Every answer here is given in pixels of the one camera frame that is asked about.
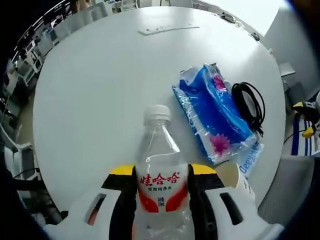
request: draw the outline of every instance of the striped fabric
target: striped fabric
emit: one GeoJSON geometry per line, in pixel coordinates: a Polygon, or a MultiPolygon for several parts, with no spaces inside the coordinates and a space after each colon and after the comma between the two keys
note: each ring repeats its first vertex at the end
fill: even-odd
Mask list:
{"type": "Polygon", "coordinates": [[[287,139],[282,148],[283,155],[291,156],[312,156],[315,152],[315,137],[305,138],[302,136],[303,131],[311,126],[310,121],[306,121],[300,114],[296,114],[293,120],[293,127],[288,131],[287,139]]]}

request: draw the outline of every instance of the window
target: window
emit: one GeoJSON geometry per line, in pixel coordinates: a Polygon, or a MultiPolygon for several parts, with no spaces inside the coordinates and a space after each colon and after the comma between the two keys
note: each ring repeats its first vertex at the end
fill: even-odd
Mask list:
{"type": "Polygon", "coordinates": [[[284,0],[199,0],[197,2],[215,5],[250,25],[265,35],[273,23],[284,0]]]}

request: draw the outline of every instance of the plastic packaging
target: plastic packaging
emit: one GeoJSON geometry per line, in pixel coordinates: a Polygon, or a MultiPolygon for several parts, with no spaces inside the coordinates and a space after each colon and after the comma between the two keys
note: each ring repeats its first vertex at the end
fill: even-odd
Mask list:
{"type": "Polygon", "coordinates": [[[238,164],[240,171],[246,179],[252,173],[264,147],[265,145],[256,141],[251,148],[242,151],[231,159],[232,162],[238,164]]]}
{"type": "Polygon", "coordinates": [[[137,240],[187,240],[194,234],[188,164],[169,131],[170,120],[166,106],[155,105],[145,111],[145,134],[135,166],[137,240]]]}
{"type": "Polygon", "coordinates": [[[240,116],[215,64],[181,72],[179,84],[172,89],[200,148],[213,164],[251,149],[257,141],[240,116]]]}

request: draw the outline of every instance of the yellow part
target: yellow part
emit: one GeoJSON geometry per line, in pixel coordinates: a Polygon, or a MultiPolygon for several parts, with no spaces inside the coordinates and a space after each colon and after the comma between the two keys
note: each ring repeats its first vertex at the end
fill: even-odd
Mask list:
{"type": "Polygon", "coordinates": [[[200,175],[200,174],[216,174],[217,172],[212,169],[211,167],[205,166],[205,165],[200,165],[193,163],[191,164],[193,168],[193,173],[195,175],[200,175]]]}
{"type": "MultiPolygon", "coordinates": [[[[211,167],[193,163],[191,164],[193,168],[193,173],[195,175],[200,175],[200,174],[216,174],[217,172],[212,169],[211,167]]],[[[114,168],[110,174],[114,175],[132,175],[132,170],[135,165],[122,165],[114,168]]]]}
{"type": "Polygon", "coordinates": [[[312,137],[312,135],[314,134],[314,130],[312,128],[312,126],[308,127],[307,130],[304,131],[304,133],[302,134],[302,136],[304,136],[305,138],[309,139],[312,137]]]}
{"type": "Polygon", "coordinates": [[[122,165],[114,168],[110,174],[114,175],[132,175],[132,170],[135,165],[122,165]]]}
{"type": "Polygon", "coordinates": [[[293,105],[293,108],[294,107],[303,107],[303,106],[304,106],[304,104],[300,101],[300,102],[296,103],[295,105],[293,105]]]}

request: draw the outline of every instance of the coiled cable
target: coiled cable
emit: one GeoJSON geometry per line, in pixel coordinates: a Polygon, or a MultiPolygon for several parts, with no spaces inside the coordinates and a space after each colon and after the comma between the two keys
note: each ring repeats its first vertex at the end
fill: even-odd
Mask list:
{"type": "Polygon", "coordinates": [[[252,131],[258,132],[260,136],[263,137],[264,131],[262,130],[262,123],[264,122],[265,116],[266,116],[266,106],[265,106],[265,101],[261,96],[260,92],[250,83],[241,82],[241,83],[236,83],[232,86],[231,94],[240,115],[248,123],[249,128],[252,131]],[[259,97],[261,98],[263,111],[251,88],[254,89],[258,93],[259,97]],[[254,105],[255,116],[252,115],[246,103],[246,100],[244,98],[243,92],[247,93],[250,96],[254,105]]]}

